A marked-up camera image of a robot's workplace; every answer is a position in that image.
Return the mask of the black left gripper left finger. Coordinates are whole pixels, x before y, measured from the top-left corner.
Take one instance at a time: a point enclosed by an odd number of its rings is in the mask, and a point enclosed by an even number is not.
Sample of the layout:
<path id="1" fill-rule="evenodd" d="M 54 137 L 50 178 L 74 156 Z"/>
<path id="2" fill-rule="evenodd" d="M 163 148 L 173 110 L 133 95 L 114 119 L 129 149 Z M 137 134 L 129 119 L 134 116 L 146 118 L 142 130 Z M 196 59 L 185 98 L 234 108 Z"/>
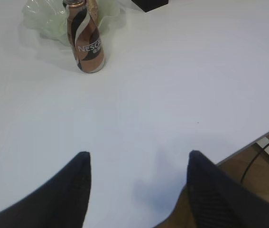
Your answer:
<path id="1" fill-rule="evenodd" d="M 78 153 L 34 192 L 0 212 L 0 228 L 81 228 L 91 191 L 91 157 Z"/>

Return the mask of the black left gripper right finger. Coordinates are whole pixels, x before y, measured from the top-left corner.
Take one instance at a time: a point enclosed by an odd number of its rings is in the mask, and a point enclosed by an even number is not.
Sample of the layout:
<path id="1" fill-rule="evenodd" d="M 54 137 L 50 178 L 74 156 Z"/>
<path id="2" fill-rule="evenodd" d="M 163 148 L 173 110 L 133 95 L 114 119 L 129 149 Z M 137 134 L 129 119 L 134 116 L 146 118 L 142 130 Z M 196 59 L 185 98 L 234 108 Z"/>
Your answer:
<path id="1" fill-rule="evenodd" d="M 189 153 L 186 185 L 198 228 L 269 228 L 269 203 L 235 182 L 200 151 Z"/>

